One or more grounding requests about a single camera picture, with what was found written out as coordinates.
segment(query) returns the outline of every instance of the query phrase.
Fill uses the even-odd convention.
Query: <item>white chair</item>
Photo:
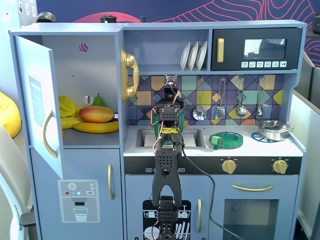
[[[0,185],[13,214],[10,240],[27,240],[28,227],[35,228],[36,225],[34,212],[27,210],[31,193],[28,164],[2,125],[0,125]]]

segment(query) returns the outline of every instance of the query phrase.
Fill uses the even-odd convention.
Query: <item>oven window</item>
[[[223,226],[246,240],[273,240],[279,200],[225,199]],[[223,231],[223,240],[237,240]]]
[[[245,59],[284,59],[287,39],[246,39]]]

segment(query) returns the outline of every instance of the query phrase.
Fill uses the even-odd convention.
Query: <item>yellow bean bag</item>
[[[0,125],[5,128],[11,138],[15,137],[21,128],[21,117],[17,105],[2,92],[0,92]]]

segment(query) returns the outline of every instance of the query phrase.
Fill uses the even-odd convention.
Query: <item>oven door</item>
[[[288,240],[298,175],[213,175],[212,217],[245,240]],[[237,240],[213,222],[209,240]]]
[[[302,28],[213,30],[213,71],[297,69]]]

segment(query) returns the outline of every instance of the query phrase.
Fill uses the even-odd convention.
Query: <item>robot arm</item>
[[[159,138],[155,152],[155,173],[152,182],[152,204],[157,206],[157,220],[160,224],[158,240],[175,239],[178,208],[182,205],[182,189],[178,175],[178,161],[182,156],[182,138],[176,127],[179,126],[179,113],[184,103],[175,99],[177,76],[166,75],[164,97],[159,101],[156,112],[159,114]],[[163,147],[172,142],[173,148]],[[165,185],[171,188],[173,196],[161,196]]]

